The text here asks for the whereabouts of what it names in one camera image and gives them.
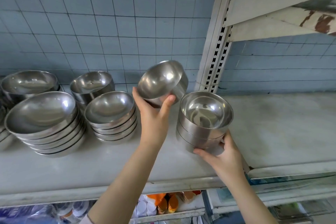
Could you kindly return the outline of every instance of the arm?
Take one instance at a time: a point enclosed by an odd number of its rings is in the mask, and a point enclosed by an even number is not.
[[[224,147],[224,152],[219,156],[213,156],[200,149],[195,149],[194,152],[212,166],[230,190],[246,224],[277,224],[273,215],[248,184],[244,175],[241,154],[229,130],[221,146]]]
[[[167,136],[168,116],[175,96],[165,100],[160,112],[145,102],[135,87],[133,98],[141,114],[140,144],[118,177],[89,211],[88,217],[94,224],[129,222]]]

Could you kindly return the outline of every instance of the stack of bowls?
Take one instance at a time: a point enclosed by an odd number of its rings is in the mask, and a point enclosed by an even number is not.
[[[232,120],[228,102],[216,94],[195,91],[181,100],[176,138],[189,152],[195,148],[210,150],[222,140]]]
[[[109,144],[131,139],[138,124],[134,99],[123,91],[108,92],[92,100],[85,118],[98,140]]]
[[[60,85],[55,75],[39,70],[28,70],[10,74],[0,83],[4,103],[12,108],[17,103],[37,94],[55,91]]]
[[[65,92],[45,92],[23,100],[5,118],[6,129],[37,154],[58,158],[85,140],[86,122]]]
[[[70,84],[70,90],[82,112],[93,99],[101,94],[114,91],[114,89],[112,76],[104,71],[85,73]]]
[[[15,138],[4,126],[6,113],[7,109],[0,102],[0,151],[7,149]]]
[[[139,95],[156,108],[161,107],[169,95],[175,95],[177,103],[187,88],[188,77],[183,66],[175,60],[162,61],[149,68],[137,86]]]

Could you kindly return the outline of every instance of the forearm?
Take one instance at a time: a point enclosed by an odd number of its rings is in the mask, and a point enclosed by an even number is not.
[[[227,182],[246,224],[278,224],[244,176]]]
[[[160,145],[140,143],[118,177],[88,213],[94,224],[129,222],[160,148]]]

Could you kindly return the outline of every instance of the rust stain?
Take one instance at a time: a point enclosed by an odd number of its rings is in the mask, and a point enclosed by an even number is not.
[[[303,27],[304,23],[311,18],[315,11],[309,11],[309,15],[301,22],[300,27]]]
[[[330,30],[329,23],[334,19],[335,17],[333,16],[322,14],[321,17],[317,20],[317,23],[315,25],[315,31],[327,34]]]

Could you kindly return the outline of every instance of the blue tile wall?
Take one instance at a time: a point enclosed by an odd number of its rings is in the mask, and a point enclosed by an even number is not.
[[[0,0],[0,75],[45,69],[64,89],[94,70],[131,90],[177,60],[195,85],[214,0]]]
[[[320,33],[233,42],[218,88],[230,95],[335,90],[336,38]]]

